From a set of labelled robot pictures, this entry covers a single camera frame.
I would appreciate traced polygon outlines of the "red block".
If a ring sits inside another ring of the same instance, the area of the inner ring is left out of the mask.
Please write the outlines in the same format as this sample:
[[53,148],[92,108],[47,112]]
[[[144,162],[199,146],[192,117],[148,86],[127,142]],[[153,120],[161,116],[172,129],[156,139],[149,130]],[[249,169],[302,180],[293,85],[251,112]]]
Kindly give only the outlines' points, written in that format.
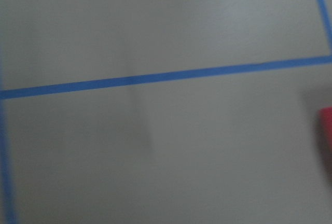
[[324,132],[324,136],[326,138],[326,141],[331,144],[332,136],[332,108],[331,107],[326,107],[322,108],[319,111],[319,117],[320,117],[320,122],[321,126]]

